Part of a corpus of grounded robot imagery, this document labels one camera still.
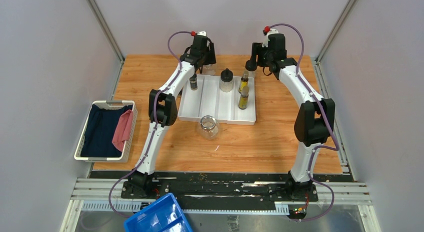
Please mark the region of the black-lid shaker jar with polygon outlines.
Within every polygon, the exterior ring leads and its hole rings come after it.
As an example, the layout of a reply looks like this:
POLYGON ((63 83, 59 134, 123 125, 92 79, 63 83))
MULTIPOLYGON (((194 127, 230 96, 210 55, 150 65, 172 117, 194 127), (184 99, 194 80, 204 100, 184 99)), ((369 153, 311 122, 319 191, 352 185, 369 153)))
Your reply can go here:
POLYGON ((256 77, 256 70, 257 70, 257 62, 255 59, 249 59, 245 63, 245 71, 248 73, 249 77, 255 78, 256 77))
POLYGON ((234 87, 234 75, 231 70, 226 68, 220 74, 219 88, 222 92, 230 92, 234 87))

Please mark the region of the small spice bottle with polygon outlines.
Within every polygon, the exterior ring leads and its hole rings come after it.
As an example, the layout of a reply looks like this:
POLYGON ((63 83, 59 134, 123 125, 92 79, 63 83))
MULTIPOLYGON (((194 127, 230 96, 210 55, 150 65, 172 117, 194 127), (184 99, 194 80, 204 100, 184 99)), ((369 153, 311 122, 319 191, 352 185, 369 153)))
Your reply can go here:
POLYGON ((191 90, 197 90, 198 89, 197 74, 194 74, 192 77, 189 78, 189 84, 190 84, 191 90))

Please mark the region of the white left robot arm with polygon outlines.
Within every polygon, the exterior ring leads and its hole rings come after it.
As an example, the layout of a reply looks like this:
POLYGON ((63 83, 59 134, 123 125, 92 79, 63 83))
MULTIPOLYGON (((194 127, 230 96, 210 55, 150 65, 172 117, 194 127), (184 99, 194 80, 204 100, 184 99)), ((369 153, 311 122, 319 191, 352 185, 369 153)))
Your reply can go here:
POLYGON ((178 65, 169 79, 157 90, 149 93, 149 129, 140 158, 128 175, 126 189, 133 189, 134 195, 142 199, 153 193, 153 173, 162 142, 177 117, 176 97, 205 64, 215 64, 215 49, 205 31, 190 32, 193 42, 177 58, 178 65))

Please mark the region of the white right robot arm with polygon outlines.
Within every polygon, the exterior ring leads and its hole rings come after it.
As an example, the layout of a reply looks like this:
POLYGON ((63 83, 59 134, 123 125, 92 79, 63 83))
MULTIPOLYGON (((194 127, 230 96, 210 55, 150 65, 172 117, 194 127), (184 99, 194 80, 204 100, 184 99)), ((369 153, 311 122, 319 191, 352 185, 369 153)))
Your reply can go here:
POLYGON ((268 68, 299 106, 294 123, 298 150, 283 189, 290 200, 298 201, 313 187, 317 155, 334 128, 335 102, 321 96, 302 74, 300 63, 287 57, 284 34, 270 29, 264 36, 263 42, 253 43, 251 57, 245 67, 268 68))

